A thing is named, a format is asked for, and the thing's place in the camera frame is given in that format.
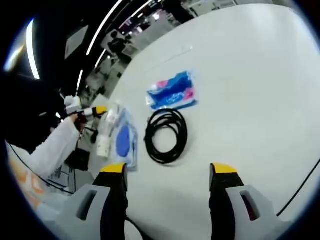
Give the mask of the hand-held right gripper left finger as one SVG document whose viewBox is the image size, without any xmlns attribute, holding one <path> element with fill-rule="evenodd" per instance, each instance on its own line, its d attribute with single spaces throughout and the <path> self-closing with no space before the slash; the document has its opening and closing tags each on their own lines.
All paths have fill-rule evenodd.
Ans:
<svg viewBox="0 0 320 240">
<path fill-rule="evenodd" d="M 65 240 L 123 240 L 128 208 L 127 164 L 103 167 L 65 203 L 54 221 Z"/>
</svg>

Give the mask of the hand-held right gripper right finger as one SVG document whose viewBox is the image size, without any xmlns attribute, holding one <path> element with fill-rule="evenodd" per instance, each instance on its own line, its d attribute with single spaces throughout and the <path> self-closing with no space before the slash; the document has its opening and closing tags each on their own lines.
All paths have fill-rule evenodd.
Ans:
<svg viewBox="0 0 320 240">
<path fill-rule="evenodd" d="M 209 191 L 213 240 L 277 240 L 292 224 L 281 220 L 272 202 L 245 185 L 230 165 L 210 164 Z"/>
</svg>

